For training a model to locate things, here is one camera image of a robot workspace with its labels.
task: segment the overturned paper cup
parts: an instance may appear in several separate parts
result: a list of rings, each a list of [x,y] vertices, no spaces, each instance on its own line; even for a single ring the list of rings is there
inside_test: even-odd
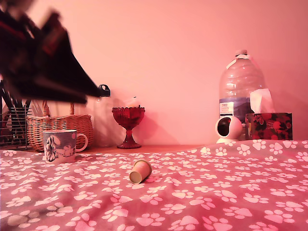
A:
[[[152,172],[152,167],[146,160],[137,160],[132,171],[129,174],[129,179],[135,183],[141,183]]]

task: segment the large plastic water bottle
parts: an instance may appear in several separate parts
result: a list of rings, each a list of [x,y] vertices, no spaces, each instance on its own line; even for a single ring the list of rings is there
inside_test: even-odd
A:
[[[253,113],[250,108],[250,93],[265,88],[261,70],[257,67],[247,50],[235,53],[235,59],[227,66],[219,85],[220,117],[235,116],[243,125],[240,140],[245,139],[245,115]]]

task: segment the tissue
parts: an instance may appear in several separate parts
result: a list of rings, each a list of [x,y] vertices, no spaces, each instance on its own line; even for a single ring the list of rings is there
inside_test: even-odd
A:
[[[269,89],[258,89],[251,92],[250,107],[255,114],[275,112]]]

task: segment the white security camera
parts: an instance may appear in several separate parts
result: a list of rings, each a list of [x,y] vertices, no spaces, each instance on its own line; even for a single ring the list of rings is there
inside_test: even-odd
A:
[[[238,118],[234,116],[224,116],[217,121],[215,130],[220,137],[216,143],[229,143],[238,141],[243,131],[243,126]]]

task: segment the cat print on mug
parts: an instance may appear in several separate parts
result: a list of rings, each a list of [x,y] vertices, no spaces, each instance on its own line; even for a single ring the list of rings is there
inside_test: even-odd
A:
[[[56,158],[59,158],[59,155],[62,155],[64,157],[69,157],[75,154],[74,149],[71,147],[71,145],[64,146],[63,149],[57,149],[57,146],[59,146],[60,144],[61,144],[60,139],[55,135],[51,135],[47,139],[46,150],[45,150],[47,161],[52,162]]]

